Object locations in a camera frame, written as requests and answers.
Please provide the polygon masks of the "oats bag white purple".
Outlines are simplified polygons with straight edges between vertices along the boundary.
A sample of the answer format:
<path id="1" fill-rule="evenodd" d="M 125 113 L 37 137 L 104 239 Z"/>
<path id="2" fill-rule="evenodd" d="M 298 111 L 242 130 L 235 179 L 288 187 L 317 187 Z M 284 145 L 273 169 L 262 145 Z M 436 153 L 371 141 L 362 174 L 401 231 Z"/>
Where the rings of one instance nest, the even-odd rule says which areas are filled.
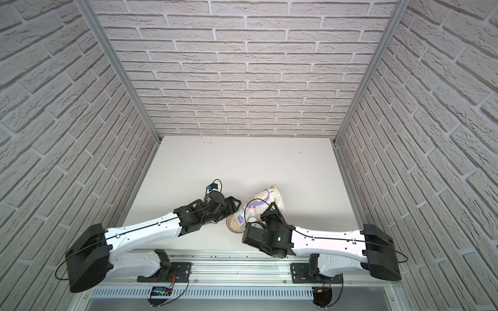
<path id="1" fill-rule="evenodd" d="M 241 206 L 234 214 L 236 224 L 242 226 L 251 219 L 261 220 L 261 215 L 272 203 L 275 203 L 280 211 L 285 210 L 283 197 L 276 185 L 263 189 L 253 195 L 244 206 Z"/>

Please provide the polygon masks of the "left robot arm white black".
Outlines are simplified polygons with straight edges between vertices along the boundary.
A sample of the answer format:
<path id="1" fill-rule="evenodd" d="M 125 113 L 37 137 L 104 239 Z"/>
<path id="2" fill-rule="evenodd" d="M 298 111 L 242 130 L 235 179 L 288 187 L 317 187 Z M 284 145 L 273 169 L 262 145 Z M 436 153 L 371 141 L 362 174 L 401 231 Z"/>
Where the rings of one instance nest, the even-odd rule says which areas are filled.
<path id="1" fill-rule="evenodd" d="M 130 252 L 153 242 L 196 232 L 206 224 L 218 223 L 233 215 L 240 206 L 240 200 L 212 189 L 203 199 L 153 220 L 108 229 L 102 224 L 91 225 L 65 254 L 70 292 L 84 292 L 105 279 L 154 275 L 166 266 L 165 252 L 159 251 L 155 257 L 145 255 L 142 259 Z"/>

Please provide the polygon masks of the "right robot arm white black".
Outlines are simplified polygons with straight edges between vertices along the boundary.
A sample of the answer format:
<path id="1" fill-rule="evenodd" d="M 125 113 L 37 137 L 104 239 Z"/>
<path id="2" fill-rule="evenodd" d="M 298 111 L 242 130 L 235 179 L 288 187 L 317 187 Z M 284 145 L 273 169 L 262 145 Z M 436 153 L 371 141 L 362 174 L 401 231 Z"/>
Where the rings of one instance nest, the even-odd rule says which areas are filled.
<path id="1" fill-rule="evenodd" d="M 345 273 L 367 271 L 383 281 L 402 276 L 394 240 L 373 224 L 345 232 L 314 231 L 288 224 L 275 203 L 258 222 L 248 223 L 242 242 L 277 259 L 307 257 L 306 264 L 292 264 L 295 283 L 337 282 Z"/>

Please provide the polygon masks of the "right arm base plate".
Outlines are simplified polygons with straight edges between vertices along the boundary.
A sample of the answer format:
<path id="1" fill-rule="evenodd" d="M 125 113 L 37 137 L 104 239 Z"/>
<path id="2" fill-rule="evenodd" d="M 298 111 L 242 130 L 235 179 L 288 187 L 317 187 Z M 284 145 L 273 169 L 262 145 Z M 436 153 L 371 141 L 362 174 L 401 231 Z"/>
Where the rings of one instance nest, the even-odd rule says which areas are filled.
<path id="1" fill-rule="evenodd" d="M 318 269 L 310 268 L 309 263 L 291 263 L 290 273 L 293 284 L 339 285 L 342 283 L 341 275 L 334 277 L 322 275 Z"/>

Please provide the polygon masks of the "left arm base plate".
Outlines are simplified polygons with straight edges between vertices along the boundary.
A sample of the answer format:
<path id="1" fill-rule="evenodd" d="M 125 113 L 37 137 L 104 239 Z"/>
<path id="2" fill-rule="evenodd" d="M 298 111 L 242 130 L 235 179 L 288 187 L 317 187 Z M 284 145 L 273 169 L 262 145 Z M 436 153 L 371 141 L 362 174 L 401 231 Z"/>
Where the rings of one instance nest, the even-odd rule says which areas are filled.
<path id="1" fill-rule="evenodd" d="M 138 276 L 137 282 L 147 283 L 188 283 L 191 273 L 192 263 L 176 262 L 171 263 L 170 267 L 161 267 L 156 273 L 150 277 Z"/>

